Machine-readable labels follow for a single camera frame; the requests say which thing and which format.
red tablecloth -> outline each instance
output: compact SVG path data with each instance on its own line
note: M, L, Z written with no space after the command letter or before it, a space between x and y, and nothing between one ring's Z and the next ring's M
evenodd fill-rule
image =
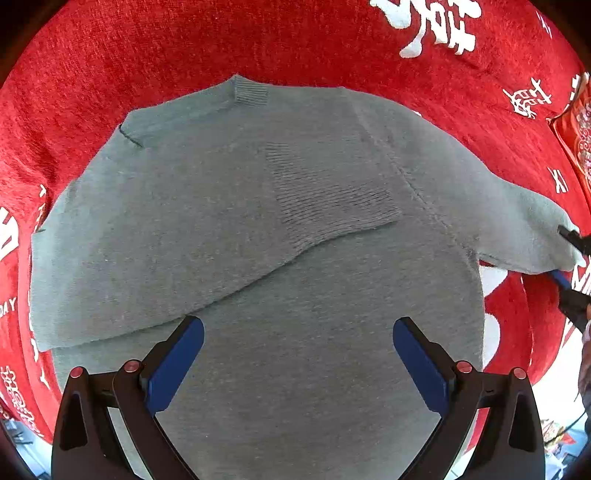
M127 112L234 73L395 100L589 233L545 121L582 71L555 26L526 0L397 1L70 0L41 30L0 90L0 391L13 413L51 440L60 391L28 321L31 234ZM539 379L561 342L556 303L545 276L509 273L485 302L501 326L488 370Z

sweater sleeve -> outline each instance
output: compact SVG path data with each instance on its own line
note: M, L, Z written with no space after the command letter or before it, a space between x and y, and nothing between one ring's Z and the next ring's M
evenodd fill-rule
M412 110L371 95L348 95L396 174L480 260L527 274L570 271L582 261L557 233L559 225L577 227L552 200L494 175L458 140Z

red fabric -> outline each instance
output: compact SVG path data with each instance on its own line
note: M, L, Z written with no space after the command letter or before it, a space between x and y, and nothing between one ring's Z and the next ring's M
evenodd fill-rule
M456 48L435 44L428 29L416 58L398 52L419 30L417 11L410 26L398 30L369 0L71 0L42 29L0 90L0 206L8 212L4 224L14 218L19 234L18 248L0 260L0 299L18 296L18 311L0 320L0 365L14 372L21 409L25 405L46 439L59 390L50 355L34 361L26 301L31 234L40 213L46 215L132 109L234 73L280 85L373 93L418 111L497 175L553 199L588 233L584 193L544 120L562 111L582 65L547 21L550 37L526 0L478 3L482 15L462 19L476 36L474 51L455 55ZM457 28L458 7L441 6L453 12ZM533 107L535 119L515 113L503 92L531 89L532 78L551 95L551 104ZM556 192L548 168L561 171L567 193ZM530 296L517 274L505 282L506 295L486 302L503 326L502 352L488 370L526 368L535 359L530 370L539 376L556 354L554 324L561 324L561 332L564 326L555 315L556 289L531 279L527 284L536 291ZM39 380L42 374L49 388Z
M580 92L572 106L550 122L591 207L591 82Z
M4 401L0 400L0 420L12 420L14 419L14 414L8 408Z

ribbed neckline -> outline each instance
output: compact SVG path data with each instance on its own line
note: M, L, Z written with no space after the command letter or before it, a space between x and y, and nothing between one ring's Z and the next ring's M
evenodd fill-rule
M241 75L233 75L225 82L182 97L133 110L125 118L122 127L129 134L161 129L164 124L198 118L234 103L264 105L269 85L254 82Z

gray sweater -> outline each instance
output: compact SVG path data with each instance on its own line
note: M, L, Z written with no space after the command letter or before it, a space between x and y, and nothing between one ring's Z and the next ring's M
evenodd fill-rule
M64 384L198 315L158 418L203 480L391 479L437 421L394 320L479 367L478 259L572 269L559 223L401 105L235 76L131 112L68 186L33 237L31 320Z

